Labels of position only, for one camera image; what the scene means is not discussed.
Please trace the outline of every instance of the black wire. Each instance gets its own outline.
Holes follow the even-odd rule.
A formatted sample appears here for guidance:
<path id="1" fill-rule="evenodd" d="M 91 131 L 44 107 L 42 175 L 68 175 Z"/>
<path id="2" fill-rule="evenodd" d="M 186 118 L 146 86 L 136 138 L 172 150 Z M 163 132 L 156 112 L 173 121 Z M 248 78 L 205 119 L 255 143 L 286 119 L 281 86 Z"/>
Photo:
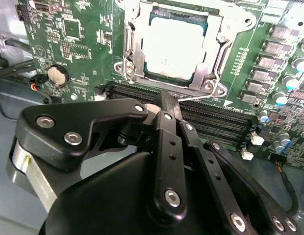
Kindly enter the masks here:
<path id="1" fill-rule="evenodd" d="M 46 99 L 48 99 L 49 104 L 53 103 L 52 98 L 48 94 L 46 94 L 46 93 L 44 93 L 42 91 L 39 91 L 39 90 L 37 90 L 36 92 L 39 93 L 39 94 L 41 94 L 41 95 L 43 95 Z"/>
<path id="2" fill-rule="evenodd" d="M 1 103 L 0 103 L 0 114 L 2 114 L 8 121 L 13 121 L 13 122 L 17 121 L 17 119 L 11 118 L 11 117 L 9 117 L 9 116 L 6 115 L 6 113 L 4 112 L 4 109 L 3 109 L 2 105 L 1 105 Z"/>
<path id="3" fill-rule="evenodd" d="M 21 50 L 24 50 L 30 54 L 32 53 L 31 47 L 28 44 L 22 43 L 16 39 L 9 38 L 9 39 L 5 40 L 5 44 L 7 46 L 20 48 Z"/>
<path id="4" fill-rule="evenodd" d="M 280 176 L 281 176 L 281 179 L 283 180 L 283 184 L 291 198 L 291 208 L 287 211 L 287 213 L 291 216 L 294 216 L 299 210 L 299 203 L 298 203 L 296 191 L 295 191 L 293 185 L 288 180 L 287 175 L 283 170 L 280 172 Z"/>
<path id="5" fill-rule="evenodd" d="M 0 77 L 1 76 L 10 76 L 11 73 L 21 73 L 21 72 L 16 72 L 19 69 L 24 69 L 25 67 L 28 67 L 28 69 L 26 71 L 28 71 L 29 69 L 35 70 L 34 66 L 34 61 L 33 60 L 27 60 L 27 61 L 23 61 L 21 63 L 17 63 L 15 65 L 6 67 L 4 69 L 0 69 Z"/>
<path id="6" fill-rule="evenodd" d="M 29 78 L 24 77 L 22 75 L 15 74 L 13 76 L 4 76 L 0 77 L 0 79 L 7 80 L 7 81 L 13 81 L 19 84 L 29 85 Z"/>
<path id="7" fill-rule="evenodd" d="M 28 67 L 25 67 L 25 68 L 17 69 L 15 71 L 9 73 L 9 76 L 14 76 L 16 74 L 23 73 L 23 72 L 32 72 L 34 70 L 35 70 L 35 66 L 28 66 Z"/>

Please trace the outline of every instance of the screw hole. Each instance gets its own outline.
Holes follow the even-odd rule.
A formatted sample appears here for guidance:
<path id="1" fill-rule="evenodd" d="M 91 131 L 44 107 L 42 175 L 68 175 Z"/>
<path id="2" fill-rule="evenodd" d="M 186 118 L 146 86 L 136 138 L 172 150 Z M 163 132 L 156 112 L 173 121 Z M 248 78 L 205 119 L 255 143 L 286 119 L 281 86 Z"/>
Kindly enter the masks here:
<path id="1" fill-rule="evenodd" d="M 175 161 L 177 159 L 177 157 L 175 157 L 173 154 L 169 155 L 170 159 L 172 159 L 173 161 Z"/>
<path id="2" fill-rule="evenodd" d="M 116 65 L 116 70 L 117 71 L 121 71 L 122 70 L 122 66 L 121 65 Z"/>
<path id="3" fill-rule="evenodd" d="M 259 104 L 257 104 L 257 103 L 256 103 L 256 104 L 253 104 L 253 108 L 254 108 L 254 109 L 259 108 Z"/>
<path id="4" fill-rule="evenodd" d="M 191 125 L 189 125 L 189 124 L 186 124 L 186 127 L 187 127 L 187 129 L 189 130 L 189 131 L 192 131 L 192 126 Z"/>
<path id="5" fill-rule="evenodd" d="M 219 175 L 217 175 L 217 174 L 215 174 L 215 178 L 218 180 L 218 181 L 220 181 L 222 178 L 219 176 Z"/>
<path id="6" fill-rule="evenodd" d="M 136 110 L 142 112 L 144 109 L 140 105 L 135 105 L 134 106 Z"/>
<path id="7" fill-rule="evenodd" d="M 172 117 L 169 115 L 169 114 L 164 114 L 165 118 L 168 119 L 168 120 L 171 120 Z"/>
<path id="8" fill-rule="evenodd" d="M 252 24 L 252 20 L 251 19 L 245 19 L 245 23 L 247 26 L 250 26 Z"/>
<path id="9" fill-rule="evenodd" d="M 173 201 L 173 202 L 175 202 L 176 201 L 176 198 L 175 198 L 175 196 L 174 195 L 169 195 L 169 197 L 170 197 L 170 199 Z"/>
<path id="10" fill-rule="evenodd" d="M 218 89 L 218 90 L 217 90 L 217 93 L 220 94 L 220 95 L 223 95 L 223 94 L 225 94 L 225 91 L 222 90 L 222 89 Z"/>
<path id="11" fill-rule="evenodd" d="M 46 119 L 42 120 L 42 123 L 43 123 L 43 124 L 46 124 L 46 125 L 48 125 L 50 122 L 51 122 L 51 121 L 46 120 Z"/>

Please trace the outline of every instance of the cable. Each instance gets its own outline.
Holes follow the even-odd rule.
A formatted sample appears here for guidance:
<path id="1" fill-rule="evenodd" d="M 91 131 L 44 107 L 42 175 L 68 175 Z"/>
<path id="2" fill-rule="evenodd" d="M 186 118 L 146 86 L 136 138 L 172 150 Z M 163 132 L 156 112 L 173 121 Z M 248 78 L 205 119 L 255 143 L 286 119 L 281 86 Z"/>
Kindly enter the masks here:
<path id="1" fill-rule="evenodd" d="M 7 39 L 5 41 L 5 44 L 7 46 L 19 48 L 19 49 L 21 49 L 21 50 L 23 50 L 25 52 L 30 53 L 30 54 L 32 53 L 31 47 L 28 44 L 22 43 L 22 42 L 20 42 L 18 40 L 15 40 L 13 38 Z"/>
<path id="2" fill-rule="evenodd" d="M 9 73 L 9 75 L 13 76 L 13 75 L 16 75 L 16 74 L 19 74 L 19 73 L 32 72 L 34 70 L 36 70 L 35 66 L 28 66 L 28 67 L 25 67 L 25 68 L 14 70 L 11 73 Z"/>
<path id="3" fill-rule="evenodd" d="M 9 39 L 5 40 L 5 44 L 6 44 L 7 46 L 16 47 L 16 48 L 19 48 L 19 49 L 21 49 L 21 50 L 24 50 L 24 51 L 26 51 L 26 52 L 32 54 L 32 50 L 31 50 L 30 45 L 28 45 L 28 44 L 26 44 L 26 43 L 22 43 L 22 42 L 20 42 L 20 41 L 18 41 L 18 40 L 16 40 L 16 39 L 9 38 Z"/>
<path id="4" fill-rule="evenodd" d="M 0 77 L 0 79 L 17 82 L 19 84 L 24 84 L 24 85 L 28 85 L 28 83 L 29 83 L 28 77 L 24 77 L 24 76 L 18 75 L 18 74 L 13 75 L 13 76 Z"/>
<path id="5" fill-rule="evenodd" d="M 277 166 L 277 168 L 279 170 L 283 184 L 291 198 L 291 208 L 287 211 L 287 213 L 291 216 L 294 216 L 298 212 L 298 209 L 299 209 L 299 203 L 298 203 L 296 191 L 295 191 L 293 185 L 288 180 L 286 173 L 283 171 L 283 169 L 281 167 L 281 163 L 275 162 L 275 165 Z"/>
<path id="6" fill-rule="evenodd" d="M 31 84 L 30 84 L 30 87 L 31 87 L 31 89 L 32 89 L 33 91 L 35 91 L 35 92 L 41 94 L 41 95 L 44 96 L 46 99 L 48 99 L 49 104 L 52 104 L 52 103 L 53 103 L 52 98 L 51 98 L 48 94 L 45 94 L 44 92 L 40 91 L 40 90 L 36 87 L 36 85 L 35 85 L 34 83 L 31 83 Z"/>
<path id="7" fill-rule="evenodd" d="M 12 122 L 16 122 L 17 121 L 17 119 L 11 118 L 11 117 L 9 117 L 9 116 L 7 116 L 5 114 L 4 109 L 3 109 L 2 105 L 1 105 L 1 103 L 0 103 L 0 114 L 2 114 L 8 121 L 12 121 Z"/>
<path id="8" fill-rule="evenodd" d="M 182 98 L 182 99 L 178 99 L 178 102 L 190 101 L 190 100 L 195 100 L 195 99 L 210 98 L 211 96 L 212 96 L 212 94 L 203 95 L 203 96 L 197 96 L 197 97 L 190 97 L 190 98 Z"/>
<path id="9" fill-rule="evenodd" d="M 11 74 L 17 74 L 17 73 L 22 73 L 25 71 L 33 71 L 35 70 L 34 67 L 34 61 L 33 60 L 27 60 L 23 61 L 21 63 L 17 63 L 15 65 L 6 67 L 4 69 L 0 69 L 0 77 L 1 76 L 10 76 Z"/>

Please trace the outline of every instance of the green circuit board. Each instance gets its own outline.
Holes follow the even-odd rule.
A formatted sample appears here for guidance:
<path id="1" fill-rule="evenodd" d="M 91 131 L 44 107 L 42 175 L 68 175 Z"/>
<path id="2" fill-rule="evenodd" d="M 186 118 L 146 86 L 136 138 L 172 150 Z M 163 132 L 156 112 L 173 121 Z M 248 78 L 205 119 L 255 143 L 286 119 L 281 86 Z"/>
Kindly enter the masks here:
<path id="1" fill-rule="evenodd" d="M 62 97 L 63 102 L 94 101 L 95 87 L 109 81 L 128 84 L 113 68 L 115 63 L 123 60 L 124 52 L 124 10 L 116 1 L 43 0 L 40 2 L 58 3 L 62 8 L 61 11 L 46 14 L 31 7 L 27 0 L 19 0 L 20 5 L 27 7 L 27 18 L 24 22 L 37 72 L 46 74 L 52 65 L 58 64 L 65 67 L 70 75 L 70 82 L 66 86 L 56 88 L 48 81 L 42 85 L 43 91 Z M 170 0 L 156 2 L 185 9 L 199 8 Z M 296 9 L 304 8 L 304 3 L 277 4 L 279 0 L 232 2 L 253 13 L 257 19 L 256 25 L 251 30 L 239 33 L 233 42 L 221 75 L 221 83 L 228 89 L 227 95 L 197 102 L 249 115 L 257 115 L 261 110 L 266 110 L 270 121 L 265 125 L 270 133 L 265 138 L 265 145 L 255 155 L 268 158 L 275 152 L 273 143 L 277 141 L 278 135 L 287 132 L 292 144 L 282 154 L 287 157 L 288 164 L 304 169 L 304 91 L 288 90 L 281 82 L 286 74 L 292 74 L 304 82 L 304 72 L 297 72 L 292 66 L 295 58 L 304 57 L 304 50 L 301 48 L 304 34 L 302 28 L 299 28 L 304 28 L 304 15 L 295 15 Z M 198 10 L 219 13 L 214 8 Z M 269 87 L 262 90 L 261 95 L 256 97 L 256 102 L 243 101 L 243 90 L 246 90 L 253 68 L 257 67 L 265 42 L 271 38 L 273 27 L 289 26 L 291 19 L 297 21 L 299 27 L 295 30 L 300 33 L 287 42 L 291 48 L 282 56 L 284 64 L 275 70 L 276 77 L 267 80 Z M 133 85 L 157 90 L 140 84 Z M 286 105 L 275 104 L 272 97 L 276 92 L 286 94 Z"/>

